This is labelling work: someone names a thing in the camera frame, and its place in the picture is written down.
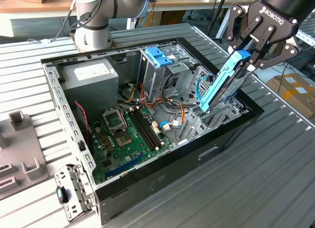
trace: metal bracket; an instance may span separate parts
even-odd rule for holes
[[[63,204],[69,222],[82,216],[96,205],[95,195],[83,167],[65,165],[55,174],[57,197]]]

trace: connector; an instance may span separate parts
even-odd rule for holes
[[[157,122],[156,121],[153,121],[152,122],[152,127],[155,129],[155,128],[158,128],[158,124],[157,124]]]
[[[134,87],[134,84],[128,83],[128,86],[131,87],[131,88],[133,88],[133,87]]]
[[[169,126],[169,124],[165,124],[165,125],[162,126],[162,129],[164,131],[169,131],[169,130],[171,130],[171,127]]]

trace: slotted metal table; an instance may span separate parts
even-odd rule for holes
[[[188,24],[113,32],[117,45],[186,38],[221,68],[226,53]],[[30,114],[50,177],[0,201],[0,227],[98,228],[90,212],[68,224],[53,173],[75,163],[55,112],[40,59],[76,53],[72,40],[0,46],[0,120]],[[107,228],[308,227],[315,219],[313,125],[254,76],[243,90],[265,112],[234,144],[185,177],[106,224]]]

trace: blue plastic clip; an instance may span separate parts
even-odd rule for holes
[[[146,53],[158,67],[173,64],[173,60],[168,59],[158,47],[148,47],[146,48]]]

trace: motherboard chip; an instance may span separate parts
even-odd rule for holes
[[[113,148],[112,146],[109,146],[109,147],[107,148],[107,151],[111,153],[111,152],[114,151],[114,148]]]
[[[103,164],[104,167],[106,167],[106,166],[111,165],[112,161],[110,159],[107,159],[106,161],[103,161],[102,164]]]
[[[119,132],[115,134],[115,139],[120,147],[132,143],[132,138],[127,131]]]

